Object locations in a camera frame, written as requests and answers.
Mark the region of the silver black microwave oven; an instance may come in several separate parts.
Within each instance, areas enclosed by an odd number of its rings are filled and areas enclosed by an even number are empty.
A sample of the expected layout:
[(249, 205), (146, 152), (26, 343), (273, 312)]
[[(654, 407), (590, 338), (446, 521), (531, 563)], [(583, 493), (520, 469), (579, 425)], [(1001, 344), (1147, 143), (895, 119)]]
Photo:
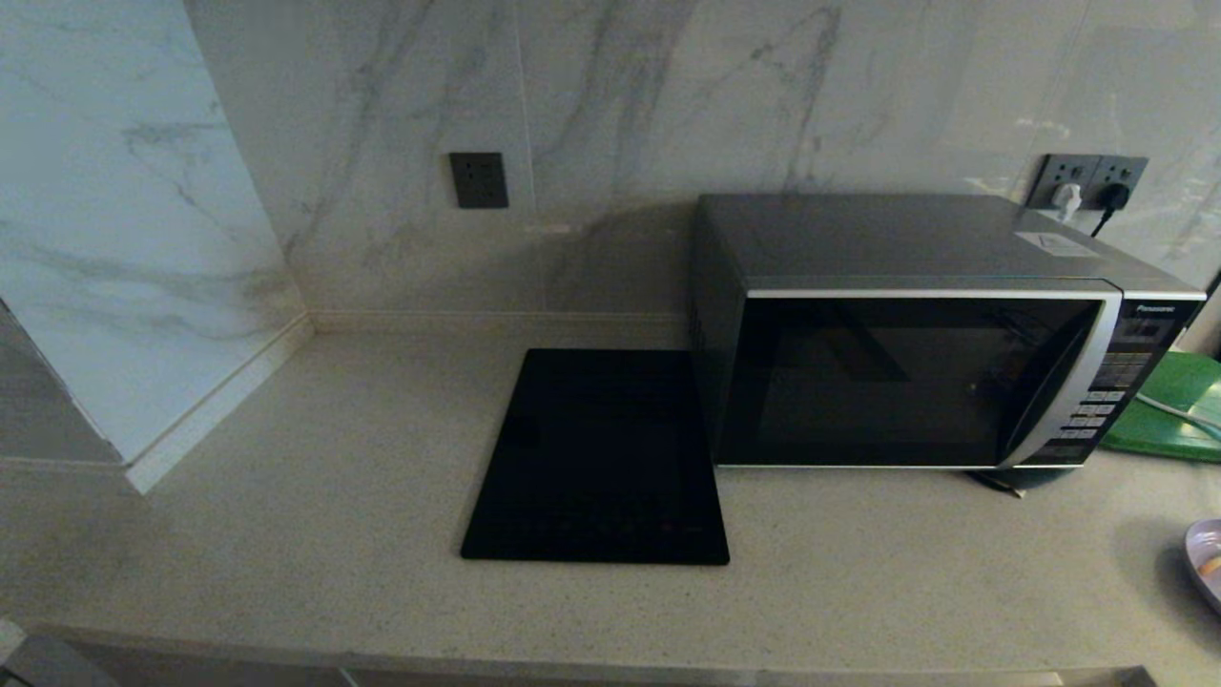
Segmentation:
[(1060, 438), (1016, 467), (947, 469), (980, 472), (1081, 467), (1208, 299), (1138, 257), (998, 196), (701, 196), (689, 275), (694, 369), (714, 462), (748, 297), (1118, 290), (1103, 365)]

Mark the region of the green cutting board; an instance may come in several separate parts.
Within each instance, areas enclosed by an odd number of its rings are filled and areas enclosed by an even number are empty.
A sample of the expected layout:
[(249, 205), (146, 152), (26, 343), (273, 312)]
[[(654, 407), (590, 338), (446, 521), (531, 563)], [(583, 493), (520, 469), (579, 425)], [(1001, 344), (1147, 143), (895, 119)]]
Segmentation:
[(1103, 448), (1221, 466), (1221, 362), (1166, 353), (1107, 430)]

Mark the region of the grey double wall socket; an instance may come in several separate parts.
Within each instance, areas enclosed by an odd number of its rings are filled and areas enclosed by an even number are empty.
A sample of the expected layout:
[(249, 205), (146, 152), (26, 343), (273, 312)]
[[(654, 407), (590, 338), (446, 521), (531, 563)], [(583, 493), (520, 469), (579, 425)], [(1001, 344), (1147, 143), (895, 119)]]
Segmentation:
[(1099, 154), (1046, 154), (1029, 192), (1026, 192), (1024, 207), (1035, 210), (1056, 209), (1055, 192), (1063, 184), (1081, 187), (1081, 212), (1103, 212), (1107, 205), (1104, 195), (1112, 185), (1125, 185), (1128, 195), (1136, 192), (1142, 174), (1147, 171), (1149, 157), (1145, 156), (1099, 156)]

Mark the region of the purple plate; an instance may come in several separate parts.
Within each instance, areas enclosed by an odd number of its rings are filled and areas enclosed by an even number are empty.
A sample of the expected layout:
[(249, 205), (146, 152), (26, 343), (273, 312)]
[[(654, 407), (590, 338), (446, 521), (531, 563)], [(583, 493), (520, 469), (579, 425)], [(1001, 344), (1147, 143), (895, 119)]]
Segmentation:
[(1209, 556), (1221, 555), (1221, 519), (1199, 519), (1186, 530), (1186, 565), (1190, 582), (1214, 613), (1221, 614), (1221, 572), (1201, 578), (1197, 566)]

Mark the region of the black glass induction cooktop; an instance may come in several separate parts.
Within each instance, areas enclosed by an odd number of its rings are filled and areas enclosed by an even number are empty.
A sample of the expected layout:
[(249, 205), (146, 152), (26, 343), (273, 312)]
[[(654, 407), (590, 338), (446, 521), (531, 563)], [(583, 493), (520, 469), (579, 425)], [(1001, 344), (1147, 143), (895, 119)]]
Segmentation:
[(690, 353), (527, 349), (462, 556), (728, 565)]

